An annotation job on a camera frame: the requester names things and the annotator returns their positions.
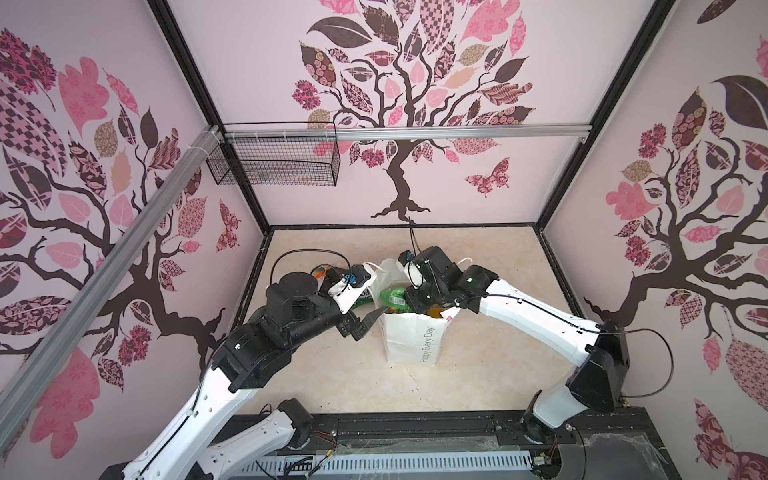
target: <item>marble floor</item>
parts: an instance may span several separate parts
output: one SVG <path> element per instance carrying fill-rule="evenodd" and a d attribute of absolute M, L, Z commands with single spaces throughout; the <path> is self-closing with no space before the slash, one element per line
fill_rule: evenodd
<path fill-rule="evenodd" d="M 471 257 L 520 290 L 569 311 L 532 228 L 418 228 L 415 234 L 422 249 L 440 246 L 454 261 Z M 265 302 L 275 259 L 297 248 L 337 250 L 352 263 L 378 263 L 411 250 L 411 242 L 404 228 L 278 230 L 248 315 Z M 291 254 L 277 264 L 275 281 L 324 262 L 343 265 L 327 253 Z M 356 313 L 362 318 L 370 310 L 368 305 Z M 559 380 L 570 367 L 538 340 L 464 310 L 448 327 L 436 366 L 389 365 L 378 325 L 359 342 L 331 329 L 303 344 L 292 362 L 239 413 L 258 413 L 268 402 L 277 406 L 293 397 L 317 413 L 524 409 L 536 391 Z"/>

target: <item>dark brown leaf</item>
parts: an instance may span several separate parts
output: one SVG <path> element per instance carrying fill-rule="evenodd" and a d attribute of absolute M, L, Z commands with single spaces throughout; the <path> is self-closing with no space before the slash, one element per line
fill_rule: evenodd
<path fill-rule="evenodd" d="M 731 273 L 735 269 L 742 266 L 744 262 L 746 262 L 751 256 L 752 255 L 750 254 L 746 257 L 743 257 L 741 255 L 733 255 L 732 253 L 728 253 L 715 260 L 713 271 L 716 275 L 720 275 L 722 273 Z"/>
<path fill-rule="evenodd" d="M 706 161 L 710 168 L 715 170 L 726 170 L 727 168 L 730 168 L 732 165 L 730 155 L 728 155 L 728 152 L 726 152 L 724 148 L 708 141 L 705 141 L 704 143 L 707 144 Z"/>
<path fill-rule="evenodd" d="M 352 20 L 345 17 L 328 17 L 312 25 L 307 33 L 319 31 L 336 46 L 355 48 L 371 42 L 368 32 Z"/>
<path fill-rule="evenodd" d="M 112 348 L 113 344 L 114 337 L 112 336 L 112 332 L 109 332 L 107 335 L 102 337 L 101 340 L 98 341 L 94 352 L 91 354 L 91 358 L 94 358 L 96 355 L 109 352 L 109 349 Z"/>
<path fill-rule="evenodd" d="M 507 42 L 504 42 L 501 47 L 494 48 L 488 52 L 485 56 L 485 71 L 491 71 L 491 69 L 496 66 L 498 61 L 502 59 L 505 48 L 507 48 Z"/>
<path fill-rule="evenodd" d="M 699 190 L 700 169 L 696 151 L 697 148 L 690 151 L 675 177 L 674 186 L 681 208 L 688 205 Z"/>
<path fill-rule="evenodd" d="M 616 237 L 629 237 L 635 232 L 635 230 L 640 228 L 640 225 L 642 224 L 643 222 L 639 220 L 632 220 L 631 222 L 624 225 L 621 230 L 619 230 L 619 233 L 616 233 Z"/>
<path fill-rule="evenodd" d="M 715 18 L 722 15 L 722 13 L 725 12 L 735 2 L 736 0 L 714 0 L 714 2 L 710 3 L 710 6 L 704 10 L 699 19 L 696 20 L 696 23 L 706 23 L 709 20 L 714 20 Z"/>
<path fill-rule="evenodd" d="M 762 81 L 733 75 L 715 82 L 725 87 L 725 111 L 731 120 L 745 127 L 768 130 L 768 87 Z"/>
<path fill-rule="evenodd" d="M 352 67 L 345 70 L 348 74 L 352 75 L 357 81 L 368 81 L 373 78 L 373 72 L 365 67 Z"/>
<path fill-rule="evenodd" d="M 496 71 L 496 76 L 493 79 L 500 84 L 506 81 L 510 81 L 511 79 L 513 79 L 515 75 L 518 74 L 526 58 L 528 57 L 515 58 L 503 64 L 501 67 L 498 68 L 498 70 Z"/>

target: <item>pink flower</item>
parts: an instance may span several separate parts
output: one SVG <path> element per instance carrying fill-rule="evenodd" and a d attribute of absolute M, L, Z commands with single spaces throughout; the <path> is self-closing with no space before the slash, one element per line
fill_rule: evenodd
<path fill-rule="evenodd" d="M 320 0 L 323 7 L 330 8 L 334 13 L 341 15 L 351 15 L 357 13 L 355 0 Z"/>
<path fill-rule="evenodd" d="M 640 184 L 630 185 L 627 182 L 621 182 L 618 191 L 609 192 L 605 196 L 605 203 L 616 205 L 614 214 L 621 215 L 622 220 L 642 217 L 656 207 L 645 200 L 643 187 Z"/>

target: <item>black wire basket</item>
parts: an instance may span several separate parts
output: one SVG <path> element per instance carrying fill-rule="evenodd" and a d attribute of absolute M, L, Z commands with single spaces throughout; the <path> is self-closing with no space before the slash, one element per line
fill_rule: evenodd
<path fill-rule="evenodd" d="M 310 129 L 270 129 L 228 137 L 207 159 L 216 183 L 335 187 L 341 164 L 336 126 L 316 121 L 269 124 L 299 123 Z"/>

